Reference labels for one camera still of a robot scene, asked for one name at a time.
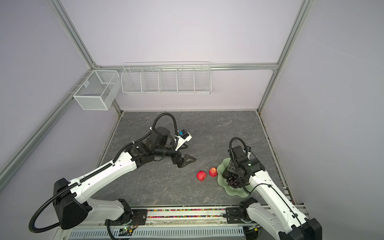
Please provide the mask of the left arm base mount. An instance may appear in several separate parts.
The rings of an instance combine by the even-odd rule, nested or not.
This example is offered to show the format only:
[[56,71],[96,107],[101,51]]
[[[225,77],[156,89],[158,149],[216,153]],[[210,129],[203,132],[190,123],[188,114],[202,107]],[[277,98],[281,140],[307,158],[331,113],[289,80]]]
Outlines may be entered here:
[[117,220],[109,220],[109,226],[142,226],[146,224],[147,209],[133,209],[125,211]]

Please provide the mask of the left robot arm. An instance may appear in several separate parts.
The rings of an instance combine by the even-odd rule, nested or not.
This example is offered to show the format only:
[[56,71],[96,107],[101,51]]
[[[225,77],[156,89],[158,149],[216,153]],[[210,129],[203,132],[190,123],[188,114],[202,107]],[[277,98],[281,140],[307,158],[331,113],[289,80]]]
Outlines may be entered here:
[[[105,221],[107,227],[139,225],[140,218],[135,216],[124,199],[101,201],[92,196],[119,177],[130,173],[143,165],[169,158],[178,168],[196,161],[196,158],[182,154],[192,135],[186,130],[178,130],[177,121],[170,113],[158,115],[149,132],[136,141],[124,145],[115,157],[95,170],[70,181],[62,178],[55,182],[54,193],[29,221],[29,231],[43,233],[60,227],[72,229],[85,221]],[[38,228],[36,221],[41,213],[53,205],[58,222]]]

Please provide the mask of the red apple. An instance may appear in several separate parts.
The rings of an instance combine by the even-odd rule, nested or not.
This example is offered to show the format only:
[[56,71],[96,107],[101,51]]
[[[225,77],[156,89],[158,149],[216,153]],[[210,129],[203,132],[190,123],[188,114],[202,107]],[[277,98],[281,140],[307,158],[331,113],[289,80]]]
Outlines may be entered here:
[[217,169],[215,167],[210,168],[209,175],[213,178],[216,177],[218,175]]
[[204,180],[206,179],[206,177],[207,177],[207,174],[206,174],[206,172],[204,172],[204,171],[199,171],[199,172],[197,173],[197,179],[198,179],[199,181],[204,181]]

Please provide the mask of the dark purple grape bunch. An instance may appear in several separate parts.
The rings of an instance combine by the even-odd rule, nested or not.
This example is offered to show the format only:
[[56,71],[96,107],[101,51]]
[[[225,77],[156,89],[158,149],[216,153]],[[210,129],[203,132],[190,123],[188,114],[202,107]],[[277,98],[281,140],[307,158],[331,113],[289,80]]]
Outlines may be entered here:
[[240,178],[232,176],[230,179],[227,179],[227,184],[229,187],[234,189],[241,189],[243,185],[240,183]]

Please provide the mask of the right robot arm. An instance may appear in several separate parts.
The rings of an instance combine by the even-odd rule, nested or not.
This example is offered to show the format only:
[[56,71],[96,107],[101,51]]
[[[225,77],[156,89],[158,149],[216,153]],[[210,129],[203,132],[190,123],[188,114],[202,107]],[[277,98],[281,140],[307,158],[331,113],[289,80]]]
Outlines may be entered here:
[[253,197],[240,203],[241,217],[246,222],[256,222],[276,240],[321,240],[323,230],[315,219],[309,219],[298,210],[277,187],[266,168],[253,155],[251,149],[239,137],[229,142],[228,167],[223,177],[228,185],[242,189],[248,196],[258,192],[271,208],[265,210]]

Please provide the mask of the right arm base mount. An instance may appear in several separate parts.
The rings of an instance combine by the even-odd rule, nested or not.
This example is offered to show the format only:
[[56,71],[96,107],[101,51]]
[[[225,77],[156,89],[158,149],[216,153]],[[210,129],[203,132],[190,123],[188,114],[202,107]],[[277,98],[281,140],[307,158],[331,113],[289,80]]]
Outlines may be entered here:
[[257,225],[267,218],[254,208],[226,208],[223,218],[228,224]]

